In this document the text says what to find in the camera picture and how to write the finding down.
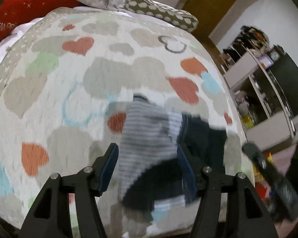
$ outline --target polka dot pillow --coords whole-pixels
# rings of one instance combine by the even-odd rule
[[[198,19],[187,11],[177,10],[153,0],[126,0],[124,9],[156,17],[188,32],[195,30],[199,23]]]

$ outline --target bedspread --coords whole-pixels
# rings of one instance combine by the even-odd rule
[[[224,128],[227,174],[252,167],[241,155],[241,124],[204,47],[175,27],[111,11],[59,8],[35,24],[0,64],[0,216],[21,227],[51,173],[75,174],[119,145],[133,93]],[[188,228],[198,203],[143,213],[118,201],[115,169],[96,198],[109,237],[153,236]],[[78,235],[70,195],[74,237]],[[225,217],[225,198],[221,219]]]

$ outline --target black screen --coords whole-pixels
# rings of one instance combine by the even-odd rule
[[[298,67],[292,58],[285,54],[269,70],[284,91],[293,116],[298,115]]]

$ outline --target wooden door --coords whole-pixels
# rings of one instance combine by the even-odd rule
[[[194,36],[208,37],[236,0],[188,0],[183,9],[199,20]]]

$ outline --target mattress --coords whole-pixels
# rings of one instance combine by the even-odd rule
[[[150,16],[91,8],[59,8],[28,27],[16,28],[16,36],[0,44],[3,219],[20,228],[51,173],[75,174],[111,142],[119,145],[119,128],[111,123],[134,93],[226,129],[226,174],[243,171],[253,181],[233,101],[210,55],[191,34]],[[124,208],[118,193],[115,169],[107,192],[96,198],[109,237],[187,231],[199,203],[144,213]],[[74,195],[70,203],[73,234],[79,237]],[[223,196],[221,221],[225,210]]]

